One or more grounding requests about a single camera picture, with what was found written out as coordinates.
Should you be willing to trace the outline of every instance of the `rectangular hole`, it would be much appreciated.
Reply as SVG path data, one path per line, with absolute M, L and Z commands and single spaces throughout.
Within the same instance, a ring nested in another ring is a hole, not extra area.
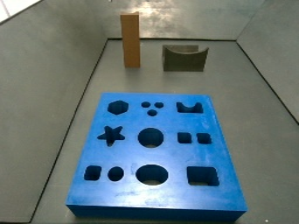
M 85 174 L 85 179 L 93 180 L 93 181 L 99 180 L 101 172 L 102 172 L 101 166 L 98 166 L 98 165 L 89 166 L 89 168 L 86 170 L 86 174 Z
M 198 137 L 200 144 L 212 144 L 212 134 L 198 133 L 197 137 Z
M 214 167 L 189 166 L 188 178 L 192 186 L 220 186 L 220 176 Z
M 189 132 L 178 133 L 178 142 L 181 144 L 192 144 L 193 143 L 193 135 Z

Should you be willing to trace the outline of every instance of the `blue foam board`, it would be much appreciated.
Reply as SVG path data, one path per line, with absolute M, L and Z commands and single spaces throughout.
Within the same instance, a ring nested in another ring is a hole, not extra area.
M 102 94 L 66 205 L 79 217 L 240 218 L 249 209 L 208 95 Z

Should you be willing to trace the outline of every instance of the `circular hole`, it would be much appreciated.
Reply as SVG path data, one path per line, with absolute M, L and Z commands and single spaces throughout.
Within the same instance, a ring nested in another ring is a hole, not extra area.
M 107 174 L 111 181 L 119 181 L 125 177 L 125 170 L 121 167 L 114 167 Z
M 169 179 L 169 171 L 157 164 L 142 166 L 135 173 L 137 179 L 149 186 L 159 186 Z
M 138 141 L 146 148 L 155 148 L 163 143 L 165 134 L 159 129 L 143 129 L 138 135 Z
M 151 107 L 151 103 L 149 101 L 145 101 L 142 103 L 142 107 L 146 108 L 146 109 L 150 108 Z
M 157 113 L 157 111 L 154 109 L 150 109 L 149 112 L 147 112 L 147 114 L 150 116 L 157 116 L 158 113 Z
M 158 102 L 158 103 L 155 104 L 155 106 L 161 109 L 161 108 L 165 106 L 165 104 L 163 104 L 162 102 Z

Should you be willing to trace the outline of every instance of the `wooden block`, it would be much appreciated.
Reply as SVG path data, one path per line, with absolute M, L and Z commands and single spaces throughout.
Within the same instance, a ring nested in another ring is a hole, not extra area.
M 141 67 L 139 12 L 121 13 L 126 67 Z

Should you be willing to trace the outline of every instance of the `dark gray block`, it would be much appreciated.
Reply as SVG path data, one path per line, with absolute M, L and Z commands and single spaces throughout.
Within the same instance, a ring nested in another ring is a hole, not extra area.
M 200 52 L 197 45 L 163 46 L 163 70 L 166 72 L 204 72 L 210 48 Z

